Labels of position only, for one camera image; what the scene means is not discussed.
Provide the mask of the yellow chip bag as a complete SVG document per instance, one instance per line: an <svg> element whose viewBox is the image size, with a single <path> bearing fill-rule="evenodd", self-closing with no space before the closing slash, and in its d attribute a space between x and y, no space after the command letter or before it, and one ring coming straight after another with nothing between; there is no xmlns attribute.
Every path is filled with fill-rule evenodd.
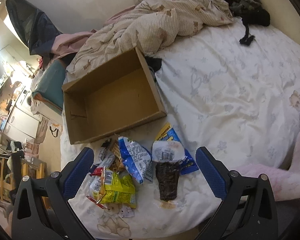
<svg viewBox="0 0 300 240"><path fill-rule="evenodd" d="M114 172L104 168L96 201L98 204L125 204L135 209L136 189L131 175L127 171Z"/></svg>

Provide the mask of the dark seaweed snack pack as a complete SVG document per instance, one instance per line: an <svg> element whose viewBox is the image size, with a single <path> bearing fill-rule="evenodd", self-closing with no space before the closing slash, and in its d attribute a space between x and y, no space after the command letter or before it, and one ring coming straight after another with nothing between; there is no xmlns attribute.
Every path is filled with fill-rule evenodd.
<svg viewBox="0 0 300 240"><path fill-rule="evenodd" d="M178 141L156 140L152 146L155 176L158 180L160 200L168 202L177 197L180 163L185 158L185 149Z"/></svg>

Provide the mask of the blue white snack bag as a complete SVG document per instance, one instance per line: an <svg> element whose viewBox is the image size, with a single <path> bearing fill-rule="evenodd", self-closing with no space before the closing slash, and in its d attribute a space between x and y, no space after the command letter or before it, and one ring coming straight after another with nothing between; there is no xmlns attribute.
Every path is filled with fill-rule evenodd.
<svg viewBox="0 0 300 240"><path fill-rule="evenodd" d="M152 154L147 149L128 137L119 137L119 150L123 165L137 183L153 181Z"/></svg>

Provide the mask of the blue yellow snack packet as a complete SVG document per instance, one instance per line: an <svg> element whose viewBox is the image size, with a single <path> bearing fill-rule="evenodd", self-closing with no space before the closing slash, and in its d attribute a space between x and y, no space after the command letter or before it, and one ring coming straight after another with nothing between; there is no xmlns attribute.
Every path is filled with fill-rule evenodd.
<svg viewBox="0 0 300 240"><path fill-rule="evenodd" d="M179 139L176 131L172 127L172 125L167 122L164 124L160 132L155 137L156 140L159 141L178 141L181 142ZM196 172L199 170L199 167L197 166L196 162L194 161L193 157L190 155L189 151L185 149L185 157L184 159L179 163L180 168L180 175L187 175L192 172Z"/></svg>

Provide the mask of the red white snack bag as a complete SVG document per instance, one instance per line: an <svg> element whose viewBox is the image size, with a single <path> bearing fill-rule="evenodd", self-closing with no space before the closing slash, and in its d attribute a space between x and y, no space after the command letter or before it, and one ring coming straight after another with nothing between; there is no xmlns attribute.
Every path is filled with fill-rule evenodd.
<svg viewBox="0 0 300 240"><path fill-rule="evenodd" d="M87 198L102 209L106 209L106 205L102 203L102 198L105 194L105 189L102 186L102 173L104 168L97 167L90 174L89 190Z"/></svg>

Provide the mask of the small white red bar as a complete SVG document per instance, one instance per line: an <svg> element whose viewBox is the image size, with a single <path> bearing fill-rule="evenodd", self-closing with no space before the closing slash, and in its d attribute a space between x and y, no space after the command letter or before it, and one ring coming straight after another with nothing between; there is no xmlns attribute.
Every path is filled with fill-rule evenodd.
<svg viewBox="0 0 300 240"><path fill-rule="evenodd" d="M102 168L110 168L111 165L115 161L115 154L112 153L110 150L106 150L104 154L102 155L102 159L100 159L97 163L94 163L92 167L90 168L89 172L94 176L101 173Z"/></svg>

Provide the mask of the brown checkered wafer bar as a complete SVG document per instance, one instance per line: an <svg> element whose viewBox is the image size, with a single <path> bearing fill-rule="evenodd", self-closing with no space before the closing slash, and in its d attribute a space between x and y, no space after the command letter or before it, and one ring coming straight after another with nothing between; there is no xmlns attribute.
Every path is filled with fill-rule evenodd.
<svg viewBox="0 0 300 240"><path fill-rule="evenodd" d="M109 150L113 155L115 155L115 159L114 159L113 163L111 164L110 169L114 172L124 171L126 168L125 168L124 164L122 163L119 143L117 140L110 146Z"/></svg>

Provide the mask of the pink plush toy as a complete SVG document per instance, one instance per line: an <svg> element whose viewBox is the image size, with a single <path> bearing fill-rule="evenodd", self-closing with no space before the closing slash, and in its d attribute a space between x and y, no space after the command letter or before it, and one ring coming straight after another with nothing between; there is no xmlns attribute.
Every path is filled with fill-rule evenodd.
<svg viewBox="0 0 300 240"><path fill-rule="evenodd" d="M293 158L288 170L267 167L261 164L245 165L236 170L243 176L257 178L264 173L268 176L274 199L277 202L300 198L300 132L296 138Z"/></svg>

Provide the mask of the white floral bed sheet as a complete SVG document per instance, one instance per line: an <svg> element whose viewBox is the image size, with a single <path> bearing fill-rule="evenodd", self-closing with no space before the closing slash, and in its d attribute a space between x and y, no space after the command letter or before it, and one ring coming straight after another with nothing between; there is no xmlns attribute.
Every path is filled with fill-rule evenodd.
<svg viewBox="0 0 300 240"><path fill-rule="evenodd" d="M240 20L206 27L159 51L156 73L167 116L123 133L145 148L169 122L194 154L206 147L230 170L261 164L288 170L300 131L300 46L274 27L251 27L255 41L239 44ZM200 171L179 178L177 198L164 203L157 180L136 186L136 210L120 235L108 215L87 198L83 181L70 205L98 239L176 235L210 217L220 201Z"/></svg>

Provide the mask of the teal cushion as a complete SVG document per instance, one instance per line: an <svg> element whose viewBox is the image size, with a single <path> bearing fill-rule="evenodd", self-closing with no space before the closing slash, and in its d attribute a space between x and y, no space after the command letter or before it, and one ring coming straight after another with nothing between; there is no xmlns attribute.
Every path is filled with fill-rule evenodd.
<svg viewBox="0 0 300 240"><path fill-rule="evenodd" d="M65 63L57 59L42 74L32 92L34 100L44 103L47 107L61 115L63 110L62 85L65 80Z"/></svg>

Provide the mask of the brown cardboard box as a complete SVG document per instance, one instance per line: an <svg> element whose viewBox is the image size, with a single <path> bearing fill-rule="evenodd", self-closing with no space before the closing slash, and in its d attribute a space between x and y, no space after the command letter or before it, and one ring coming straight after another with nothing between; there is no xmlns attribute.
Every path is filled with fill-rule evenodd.
<svg viewBox="0 0 300 240"><path fill-rule="evenodd" d="M97 141L166 116L138 48L66 83L64 111L70 144Z"/></svg>

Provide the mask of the pink cloth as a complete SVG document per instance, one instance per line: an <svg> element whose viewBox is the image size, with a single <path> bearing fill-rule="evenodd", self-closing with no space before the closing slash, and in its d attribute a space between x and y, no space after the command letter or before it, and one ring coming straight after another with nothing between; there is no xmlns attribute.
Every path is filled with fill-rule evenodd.
<svg viewBox="0 0 300 240"><path fill-rule="evenodd" d="M107 19L103 26L107 26L112 23L116 23L119 18L129 11L133 10L135 6L130 6L117 14L111 16ZM55 38L53 46L51 48L51 54L53 55L53 60L61 59L69 54L77 53L79 49L85 44L87 39L96 33L96 30L92 31L82 31L74 34L60 34Z"/></svg>

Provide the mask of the dark hanging jacket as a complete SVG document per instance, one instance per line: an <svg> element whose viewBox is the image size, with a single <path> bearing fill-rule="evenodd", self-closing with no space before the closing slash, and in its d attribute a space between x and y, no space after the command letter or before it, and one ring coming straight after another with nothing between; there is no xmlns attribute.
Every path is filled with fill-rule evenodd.
<svg viewBox="0 0 300 240"><path fill-rule="evenodd" d="M5 0L10 21L30 55L49 57L61 34L47 14L27 0Z"/></svg>

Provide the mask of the dark camouflage garment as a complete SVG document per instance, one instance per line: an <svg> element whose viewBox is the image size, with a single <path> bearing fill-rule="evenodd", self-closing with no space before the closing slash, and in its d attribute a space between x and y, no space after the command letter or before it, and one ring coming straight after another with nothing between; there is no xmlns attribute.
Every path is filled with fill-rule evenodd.
<svg viewBox="0 0 300 240"><path fill-rule="evenodd" d="M245 27L245 35L240 39L240 44L249 46L255 39L250 34L250 25L270 25L270 14L263 8L261 0L225 0L233 16L240 17Z"/></svg>

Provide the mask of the beige striped bear quilt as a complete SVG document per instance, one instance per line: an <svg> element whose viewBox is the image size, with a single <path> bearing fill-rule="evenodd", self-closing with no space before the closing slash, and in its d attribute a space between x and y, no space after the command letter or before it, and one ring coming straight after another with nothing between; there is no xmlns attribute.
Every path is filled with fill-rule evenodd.
<svg viewBox="0 0 300 240"><path fill-rule="evenodd" d="M87 39L67 66L66 81L77 80L135 47L152 56L177 36L193 36L205 25L217 27L233 21L225 0L142 0Z"/></svg>

